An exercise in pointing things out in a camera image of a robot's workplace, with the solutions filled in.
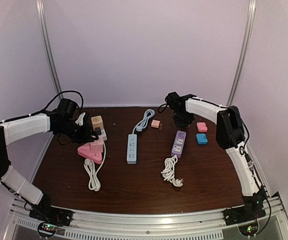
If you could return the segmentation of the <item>pink cube socket adapter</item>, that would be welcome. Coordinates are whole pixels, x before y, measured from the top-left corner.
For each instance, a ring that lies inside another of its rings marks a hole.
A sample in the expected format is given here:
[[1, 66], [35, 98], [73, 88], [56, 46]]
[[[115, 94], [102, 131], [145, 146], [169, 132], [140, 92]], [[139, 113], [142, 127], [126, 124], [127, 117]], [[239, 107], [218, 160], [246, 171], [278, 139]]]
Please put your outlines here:
[[104, 151], [104, 140], [101, 136], [90, 143], [90, 151], [91, 153], [102, 153]]

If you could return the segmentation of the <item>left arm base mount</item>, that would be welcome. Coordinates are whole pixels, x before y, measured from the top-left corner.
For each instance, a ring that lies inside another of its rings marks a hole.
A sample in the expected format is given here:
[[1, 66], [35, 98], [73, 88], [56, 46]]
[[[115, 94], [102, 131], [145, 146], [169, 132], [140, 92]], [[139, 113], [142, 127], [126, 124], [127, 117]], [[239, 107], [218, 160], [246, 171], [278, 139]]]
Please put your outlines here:
[[41, 200], [38, 205], [33, 205], [29, 216], [60, 227], [69, 227], [73, 212], [71, 210], [51, 206], [50, 200]]

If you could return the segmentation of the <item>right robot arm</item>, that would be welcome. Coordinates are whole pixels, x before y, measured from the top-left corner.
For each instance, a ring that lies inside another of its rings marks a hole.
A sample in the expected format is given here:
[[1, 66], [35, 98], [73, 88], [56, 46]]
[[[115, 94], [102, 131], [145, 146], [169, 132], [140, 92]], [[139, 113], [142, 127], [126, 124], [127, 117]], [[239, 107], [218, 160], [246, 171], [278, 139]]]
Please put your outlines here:
[[165, 98], [174, 111], [173, 120], [178, 128], [186, 127], [201, 116], [216, 125], [216, 142], [231, 159], [242, 189], [242, 199], [246, 206], [240, 210], [243, 220], [250, 221], [259, 213], [259, 205], [265, 200], [263, 186], [255, 172], [246, 143], [249, 134], [239, 110], [235, 106], [218, 105], [197, 96], [179, 96], [171, 92]]

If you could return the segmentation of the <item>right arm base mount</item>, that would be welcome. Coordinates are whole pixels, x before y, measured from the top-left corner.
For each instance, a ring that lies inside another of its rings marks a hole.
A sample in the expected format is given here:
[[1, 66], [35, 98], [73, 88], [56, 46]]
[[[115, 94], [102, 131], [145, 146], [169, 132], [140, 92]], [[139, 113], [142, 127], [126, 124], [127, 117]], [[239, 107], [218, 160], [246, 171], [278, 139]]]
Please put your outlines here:
[[222, 213], [227, 226], [254, 221], [266, 216], [263, 201], [259, 200], [246, 202], [239, 207], [228, 207]]

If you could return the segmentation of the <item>pink plug adapter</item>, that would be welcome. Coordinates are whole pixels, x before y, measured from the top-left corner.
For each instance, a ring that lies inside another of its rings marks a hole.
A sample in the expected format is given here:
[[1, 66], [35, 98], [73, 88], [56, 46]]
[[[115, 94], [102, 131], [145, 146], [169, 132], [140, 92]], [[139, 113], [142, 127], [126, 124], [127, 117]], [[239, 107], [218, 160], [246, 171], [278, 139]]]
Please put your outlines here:
[[208, 127], [207, 127], [207, 124], [205, 122], [198, 122], [196, 124], [196, 127], [200, 133], [206, 133], [208, 131]]

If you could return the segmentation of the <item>purple power strip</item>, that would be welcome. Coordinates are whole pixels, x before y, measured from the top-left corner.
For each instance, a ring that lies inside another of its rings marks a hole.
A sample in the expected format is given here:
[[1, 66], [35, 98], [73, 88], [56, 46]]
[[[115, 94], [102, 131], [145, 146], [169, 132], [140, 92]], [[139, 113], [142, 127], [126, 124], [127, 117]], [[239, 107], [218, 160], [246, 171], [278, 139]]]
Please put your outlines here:
[[181, 158], [187, 133], [178, 130], [171, 150], [171, 156]]

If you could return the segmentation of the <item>blue plug adapter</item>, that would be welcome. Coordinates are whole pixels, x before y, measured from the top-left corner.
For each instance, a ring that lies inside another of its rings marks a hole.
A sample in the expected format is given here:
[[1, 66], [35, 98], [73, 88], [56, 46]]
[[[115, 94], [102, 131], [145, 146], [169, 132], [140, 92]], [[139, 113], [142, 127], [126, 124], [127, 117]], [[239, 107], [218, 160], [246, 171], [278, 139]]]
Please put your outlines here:
[[204, 133], [196, 134], [196, 141], [198, 145], [206, 145], [208, 143], [207, 135]]

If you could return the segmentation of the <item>light blue power strip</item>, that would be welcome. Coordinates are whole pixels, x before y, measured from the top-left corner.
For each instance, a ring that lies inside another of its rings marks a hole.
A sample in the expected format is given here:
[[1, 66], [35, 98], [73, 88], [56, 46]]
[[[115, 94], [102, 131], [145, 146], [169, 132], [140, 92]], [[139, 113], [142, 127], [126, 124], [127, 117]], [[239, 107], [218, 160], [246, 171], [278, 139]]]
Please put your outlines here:
[[137, 163], [137, 135], [136, 134], [128, 135], [126, 162], [129, 165], [134, 165]]

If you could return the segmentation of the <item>white power strip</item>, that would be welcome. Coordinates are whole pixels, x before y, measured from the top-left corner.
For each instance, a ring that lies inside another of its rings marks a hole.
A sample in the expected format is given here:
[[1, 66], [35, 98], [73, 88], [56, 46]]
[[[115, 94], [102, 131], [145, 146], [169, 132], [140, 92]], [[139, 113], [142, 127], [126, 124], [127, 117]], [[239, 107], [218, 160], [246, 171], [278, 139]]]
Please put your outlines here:
[[103, 141], [107, 140], [107, 134], [104, 128], [101, 128], [102, 134], [99, 135], [100, 137], [102, 137]]

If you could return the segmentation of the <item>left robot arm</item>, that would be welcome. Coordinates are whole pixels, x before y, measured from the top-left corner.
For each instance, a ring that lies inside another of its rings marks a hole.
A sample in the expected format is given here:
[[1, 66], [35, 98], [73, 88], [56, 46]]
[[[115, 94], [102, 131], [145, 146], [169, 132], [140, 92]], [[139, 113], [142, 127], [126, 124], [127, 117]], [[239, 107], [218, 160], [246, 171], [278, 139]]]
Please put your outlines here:
[[38, 205], [36, 214], [45, 222], [51, 222], [56, 212], [44, 203], [46, 194], [27, 179], [32, 172], [29, 164], [37, 162], [37, 154], [46, 145], [43, 134], [67, 136], [77, 144], [97, 140], [98, 135], [87, 118], [85, 112], [73, 120], [63, 113], [43, 111], [0, 121], [0, 183], [31, 204]]

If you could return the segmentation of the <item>pink triangular power strip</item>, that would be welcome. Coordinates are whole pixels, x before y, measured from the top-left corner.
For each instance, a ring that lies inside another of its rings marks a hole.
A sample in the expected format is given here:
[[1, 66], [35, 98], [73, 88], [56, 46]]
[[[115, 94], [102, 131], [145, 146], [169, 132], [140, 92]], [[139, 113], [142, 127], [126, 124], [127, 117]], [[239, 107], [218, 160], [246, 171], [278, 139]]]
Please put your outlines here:
[[78, 155], [84, 157], [85, 159], [92, 160], [96, 164], [101, 164], [103, 161], [104, 152], [103, 145], [94, 146], [90, 143], [84, 144], [77, 149]]

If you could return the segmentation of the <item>small pink charger plug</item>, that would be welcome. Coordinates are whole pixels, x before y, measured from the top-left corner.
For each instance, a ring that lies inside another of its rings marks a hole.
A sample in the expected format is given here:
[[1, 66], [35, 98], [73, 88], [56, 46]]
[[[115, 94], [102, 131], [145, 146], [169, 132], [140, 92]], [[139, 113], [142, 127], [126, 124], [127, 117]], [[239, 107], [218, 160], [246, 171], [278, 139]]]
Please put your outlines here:
[[162, 129], [162, 122], [160, 120], [153, 119], [151, 122], [151, 127], [154, 129]]

